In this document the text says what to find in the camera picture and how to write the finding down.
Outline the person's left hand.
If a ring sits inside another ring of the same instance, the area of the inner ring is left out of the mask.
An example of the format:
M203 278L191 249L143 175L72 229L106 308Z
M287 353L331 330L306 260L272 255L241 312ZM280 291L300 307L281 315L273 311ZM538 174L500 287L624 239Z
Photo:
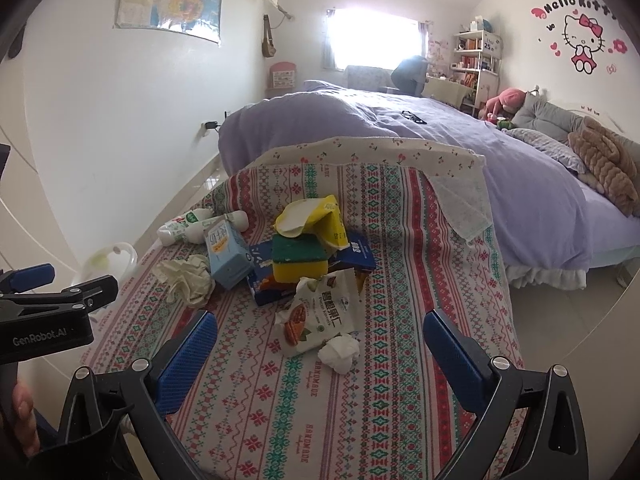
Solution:
M13 424L18 442L27 457L32 457L40 450L40 439L37 431L35 402L32 392L20 380L12 391L12 405L16 414Z

